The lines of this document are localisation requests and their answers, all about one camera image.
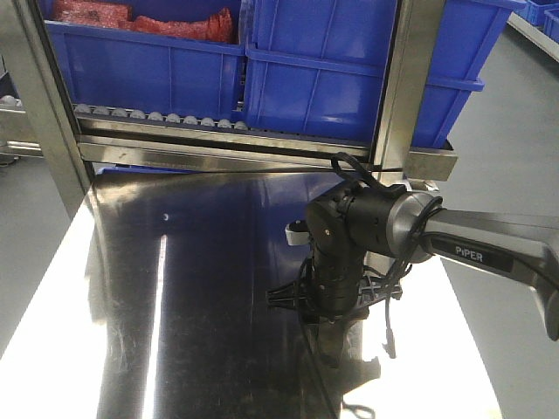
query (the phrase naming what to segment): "robotic arm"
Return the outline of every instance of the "robotic arm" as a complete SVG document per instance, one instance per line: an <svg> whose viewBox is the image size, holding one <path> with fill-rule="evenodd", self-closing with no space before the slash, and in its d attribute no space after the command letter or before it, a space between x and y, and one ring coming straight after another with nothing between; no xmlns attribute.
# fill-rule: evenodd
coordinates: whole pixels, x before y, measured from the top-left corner
<svg viewBox="0 0 559 419"><path fill-rule="evenodd" d="M558 340L559 217L448 210L421 192L387 197L343 182L314 199L307 206L313 239L312 301L332 316L351 310L365 252L402 257L414 223L429 205L435 210L423 221L410 262L438 254L533 287L548 336Z"/></svg>
<svg viewBox="0 0 559 419"><path fill-rule="evenodd" d="M339 160L361 179L342 172ZM319 331L321 325L333 330L323 343L331 364L339 360L345 331L367 317L368 306L397 297L408 264L435 254L531 286L548 336L559 339L559 217L448 210L439 197L383 186L348 155L332 163L345 180L307 205L306 222L286 229L290 244L310 243L311 256L296 281L267 295L270 306L299 311ZM375 284L364 280L368 251L396 260Z"/></svg>

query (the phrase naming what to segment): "metal tabletop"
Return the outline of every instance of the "metal tabletop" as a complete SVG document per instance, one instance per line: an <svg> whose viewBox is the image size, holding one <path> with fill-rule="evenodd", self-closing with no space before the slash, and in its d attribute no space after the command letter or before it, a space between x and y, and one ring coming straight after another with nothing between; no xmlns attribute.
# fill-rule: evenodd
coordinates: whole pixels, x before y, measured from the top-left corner
<svg viewBox="0 0 559 419"><path fill-rule="evenodd" d="M0 360L0 417L327 417L297 316L269 310L265 292L293 280L308 252L287 245L285 225L338 182L98 176ZM382 350L379 306L350 331L342 366L321 368L335 406L500 418L440 261L416 266L403 288L398 358Z"/></svg>

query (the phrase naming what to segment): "red object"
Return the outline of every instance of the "red object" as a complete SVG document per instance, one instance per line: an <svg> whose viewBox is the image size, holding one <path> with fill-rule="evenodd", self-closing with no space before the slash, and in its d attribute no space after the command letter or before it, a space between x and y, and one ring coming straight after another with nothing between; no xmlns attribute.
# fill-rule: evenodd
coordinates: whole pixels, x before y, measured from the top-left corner
<svg viewBox="0 0 559 419"><path fill-rule="evenodd" d="M134 30L170 37L230 43L233 36L233 19L231 11L226 7L202 22L160 22L150 17L139 16L134 22Z"/></svg>
<svg viewBox="0 0 559 419"><path fill-rule="evenodd" d="M132 6L93 0L56 0L52 18L60 22L89 24L170 37L233 42L233 19L231 11L226 7L202 22L160 22L145 16L139 16L131 22Z"/></svg>
<svg viewBox="0 0 559 419"><path fill-rule="evenodd" d="M56 0L52 18L60 22L118 28L132 18L132 6L87 0Z"/></svg>

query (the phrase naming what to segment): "blue plastic bin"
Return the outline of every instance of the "blue plastic bin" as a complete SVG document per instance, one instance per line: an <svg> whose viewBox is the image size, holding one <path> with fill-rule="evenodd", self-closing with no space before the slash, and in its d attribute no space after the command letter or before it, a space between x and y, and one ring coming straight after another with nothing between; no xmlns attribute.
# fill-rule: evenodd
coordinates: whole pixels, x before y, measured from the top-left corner
<svg viewBox="0 0 559 419"><path fill-rule="evenodd" d="M528 20L533 26L542 26L545 22L545 11L559 8L557 0L527 0L526 7L516 14Z"/></svg>
<svg viewBox="0 0 559 419"><path fill-rule="evenodd" d="M378 114L383 68L263 52L254 45L245 87L251 127L369 143ZM413 145L440 148L481 81L431 76Z"/></svg>
<svg viewBox="0 0 559 419"><path fill-rule="evenodd" d="M53 0L42 0L50 17ZM241 1L119 0L135 16L192 21L223 6L238 17ZM164 37L47 21L47 30L74 103L231 119L241 92L243 45Z"/></svg>
<svg viewBox="0 0 559 419"><path fill-rule="evenodd" d="M524 0L448 0L431 74L476 79ZM256 0L252 41L260 50L384 66L396 0Z"/></svg>
<svg viewBox="0 0 559 419"><path fill-rule="evenodd" d="M559 9L546 10L543 32L556 42L559 42Z"/></svg>
<svg viewBox="0 0 559 419"><path fill-rule="evenodd" d="M255 0L259 50L385 65L396 0Z"/></svg>

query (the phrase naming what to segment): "metal shelf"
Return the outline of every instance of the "metal shelf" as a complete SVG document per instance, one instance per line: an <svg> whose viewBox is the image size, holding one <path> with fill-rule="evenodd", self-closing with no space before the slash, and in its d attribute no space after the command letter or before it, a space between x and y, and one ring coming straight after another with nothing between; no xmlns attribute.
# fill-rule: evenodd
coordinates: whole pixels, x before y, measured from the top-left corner
<svg viewBox="0 0 559 419"><path fill-rule="evenodd" d="M541 48L552 59L559 62L559 44L556 41L515 13L510 15L508 24Z"/></svg>
<svg viewBox="0 0 559 419"><path fill-rule="evenodd" d="M44 156L71 215L93 179L92 161L202 171L304 170L329 168L330 156L346 151L384 183L404 174L446 180L454 153L410 151L444 6L445 0L401 2L376 139L352 146L283 133L76 115L37 3L0 2L0 50L25 105L25 112L0 109L0 123L8 127L0 153Z"/></svg>

